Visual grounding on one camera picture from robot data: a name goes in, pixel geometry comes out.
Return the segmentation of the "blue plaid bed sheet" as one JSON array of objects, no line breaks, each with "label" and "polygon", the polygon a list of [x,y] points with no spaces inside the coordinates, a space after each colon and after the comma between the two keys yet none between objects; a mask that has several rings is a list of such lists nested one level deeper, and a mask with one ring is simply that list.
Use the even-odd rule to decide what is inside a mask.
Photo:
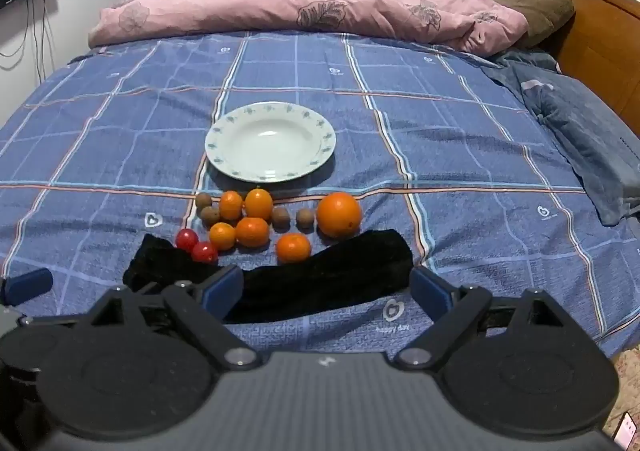
[{"label": "blue plaid bed sheet", "polygon": [[213,34],[90,52],[1,130],[1,272],[50,270],[25,315],[73,315],[115,286],[145,234],[200,229],[195,195],[233,181],[205,137],[229,112],[290,102],[324,116],[326,165],[271,195],[333,192],[412,259],[498,296],[539,287],[608,355],[639,340],[639,230],[608,228],[550,134],[480,61],[443,47],[331,34]]}]

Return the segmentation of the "grey blue blanket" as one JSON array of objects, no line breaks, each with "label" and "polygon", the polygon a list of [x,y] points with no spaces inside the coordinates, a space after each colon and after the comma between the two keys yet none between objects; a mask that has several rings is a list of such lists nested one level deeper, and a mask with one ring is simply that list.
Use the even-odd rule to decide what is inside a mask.
[{"label": "grey blue blanket", "polygon": [[542,51],[509,50],[482,70],[551,131],[605,226],[639,214],[639,138],[595,93]]}]

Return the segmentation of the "black cloth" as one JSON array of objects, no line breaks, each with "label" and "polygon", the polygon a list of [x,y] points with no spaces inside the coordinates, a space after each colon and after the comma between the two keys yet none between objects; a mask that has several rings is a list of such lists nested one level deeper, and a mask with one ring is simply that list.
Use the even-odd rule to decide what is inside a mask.
[{"label": "black cloth", "polygon": [[[401,292],[409,286],[412,265],[412,252],[397,231],[367,231],[298,263],[244,270],[242,281],[224,282],[235,292],[207,286],[198,302],[228,324],[295,319]],[[135,292],[153,283],[159,292],[180,280],[200,286],[221,269],[217,263],[198,263],[169,241],[148,234],[122,283]]]}]

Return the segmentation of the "large orange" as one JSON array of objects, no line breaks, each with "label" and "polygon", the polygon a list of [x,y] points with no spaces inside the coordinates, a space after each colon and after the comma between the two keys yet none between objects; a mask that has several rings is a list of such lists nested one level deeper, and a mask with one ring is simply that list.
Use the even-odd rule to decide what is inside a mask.
[{"label": "large orange", "polygon": [[316,217],[320,231],[332,239],[351,237],[360,227],[362,218],[358,202],[344,192],[331,193],[320,200]]}]

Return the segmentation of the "tangerine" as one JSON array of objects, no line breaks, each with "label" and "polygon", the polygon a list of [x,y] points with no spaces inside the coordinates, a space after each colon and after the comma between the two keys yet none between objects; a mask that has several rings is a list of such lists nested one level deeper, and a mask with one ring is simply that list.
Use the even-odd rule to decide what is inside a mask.
[{"label": "tangerine", "polygon": [[218,252],[228,252],[233,249],[236,242],[234,226],[226,222],[217,222],[210,227],[208,232],[209,242]]},{"label": "tangerine", "polygon": [[236,191],[226,191],[221,194],[218,209],[224,221],[239,220],[243,212],[243,197]]},{"label": "tangerine", "polygon": [[269,223],[259,217],[245,217],[235,226],[236,243],[248,249],[259,249],[270,239]]},{"label": "tangerine", "polygon": [[311,244],[304,234],[283,234],[277,241],[276,254],[279,263],[299,263],[311,255]]},{"label": "tangerine", "polygon": [[244,198],[244,210],[247,217],[262,218],[269,221],[273,210],[273,199],[265,189],[250,190]]}]

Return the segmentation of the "brown pillow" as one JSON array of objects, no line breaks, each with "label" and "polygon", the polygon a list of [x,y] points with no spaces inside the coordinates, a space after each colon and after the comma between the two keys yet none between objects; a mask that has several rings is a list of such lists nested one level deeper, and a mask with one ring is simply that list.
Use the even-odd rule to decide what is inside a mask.
[{"label": "brown pillow", "polygon": [[526,17],[528,31],[515,47],[533,49],[562,28],[574,15],[573,0],[494,0]]}]

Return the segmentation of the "wooden headboard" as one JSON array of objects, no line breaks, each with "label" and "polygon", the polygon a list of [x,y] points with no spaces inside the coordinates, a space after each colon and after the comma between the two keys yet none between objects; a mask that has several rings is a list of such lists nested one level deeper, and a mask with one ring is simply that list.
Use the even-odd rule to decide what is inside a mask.
[{"label": "wooden headboard", "polygon": [[639,131],[640,12],[637,0],[573,0],[575,15],[542,47],[633,131]]}]

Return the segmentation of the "red cherry tomato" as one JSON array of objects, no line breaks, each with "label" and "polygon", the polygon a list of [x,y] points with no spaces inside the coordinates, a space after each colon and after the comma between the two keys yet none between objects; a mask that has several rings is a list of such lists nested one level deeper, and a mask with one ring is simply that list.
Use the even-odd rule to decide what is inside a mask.
[{"label": "red cherry tomato", "polygon": [[210,242],[198,242],[192,247],[191,257],[197,263],[214,265],[218,260],[216,246]]},{"label": "red cherry tomato", "polygon": [[181,229],[175,236],[175,246],[177,249],[187,253],[192,252],[199,241],[198,234],[192,229]]}]

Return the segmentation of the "white floral plate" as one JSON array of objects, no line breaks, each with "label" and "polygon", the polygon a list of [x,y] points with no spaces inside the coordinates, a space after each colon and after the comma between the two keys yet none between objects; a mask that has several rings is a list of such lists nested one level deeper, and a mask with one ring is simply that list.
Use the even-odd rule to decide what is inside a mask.
[{"label": "white floral plate", "polygon": [[310,108],[288,102],[247,104],[222,116],[205,137],[216,170],[250,183],[295,180],[319,169],[334,153],[331,123]]}]

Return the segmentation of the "smartphone on floor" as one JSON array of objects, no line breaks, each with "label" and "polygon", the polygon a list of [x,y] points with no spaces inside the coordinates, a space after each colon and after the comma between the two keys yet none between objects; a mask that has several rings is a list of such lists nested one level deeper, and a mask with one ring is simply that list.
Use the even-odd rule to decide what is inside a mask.
[{"label": "smartphone on floor", "polygon": [[631,414],[625,412],[620,418],[620,423],[618,423],[612,439],[620,449],[628,451],[634,441],[634,437],[636,437],[637,431],[638,426],[634,423]]}]

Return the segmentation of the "brown longan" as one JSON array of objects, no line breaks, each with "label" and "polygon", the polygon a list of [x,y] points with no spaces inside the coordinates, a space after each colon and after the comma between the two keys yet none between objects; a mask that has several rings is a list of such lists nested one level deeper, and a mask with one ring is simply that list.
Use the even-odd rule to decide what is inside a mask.
[{"label": "brown longan", "polygon": [[291,224],[290,213],[285,207],[275,207],[271,213],[271,222],[277,230],[288,229]]},{"label": "brown longan", "polygon": [[296,212],[296,226],[303,231],[314,229],[314,212],[310,208],[302,208]]},{"label": "brown longan", "polygon": [[203,209],[205,207],[210,207],[212,206],[212,203],[213,203],[213,200],[209,194],[205,192],[196,194],[195,206],[197,210]]},{"label": "brown longan", "polygon": [[219,208],[215,205],[205,206],[198,211],[198,217],[200,217],[203,226],[210,229],[220,221]]}]

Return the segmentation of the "pink floral quilt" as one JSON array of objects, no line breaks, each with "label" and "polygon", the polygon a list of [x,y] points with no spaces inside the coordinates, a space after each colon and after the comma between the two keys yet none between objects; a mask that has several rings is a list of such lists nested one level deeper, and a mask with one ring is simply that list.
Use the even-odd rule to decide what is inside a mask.
[{"label": "pink floral quilt", "polygon": [[256,30],[444,44],[488,58],[516,44],[528,21],[494,0],[125,0],[101,11],[88,44]]}]

